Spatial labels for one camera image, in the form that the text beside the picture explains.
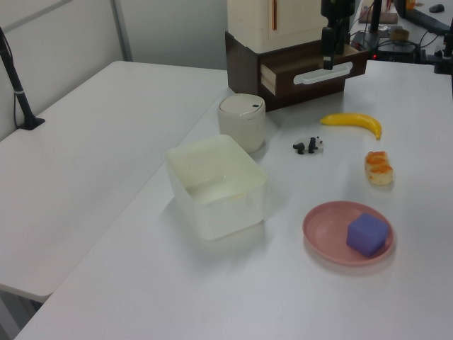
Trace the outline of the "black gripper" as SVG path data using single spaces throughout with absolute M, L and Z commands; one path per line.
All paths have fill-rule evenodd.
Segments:
M 328 20 L 339 20 L 334 29 L 324 27 L 321 34 L 323 68 L 333 68 L 333 56 L 344 53 L 351 15 L 355 12 L 355 0 L 322 0 L 321 15 Z

